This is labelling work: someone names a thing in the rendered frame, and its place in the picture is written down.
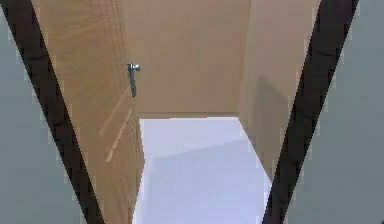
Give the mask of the light brown wooden room door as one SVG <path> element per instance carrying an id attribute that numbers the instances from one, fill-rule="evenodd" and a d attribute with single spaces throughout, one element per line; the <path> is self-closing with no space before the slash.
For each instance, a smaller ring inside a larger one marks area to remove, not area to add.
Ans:
<path id="1" fill-rule="evenodd" d="M 133 224 L 143 148 L 123 0 L 32 0 L 105 224 Z"/>

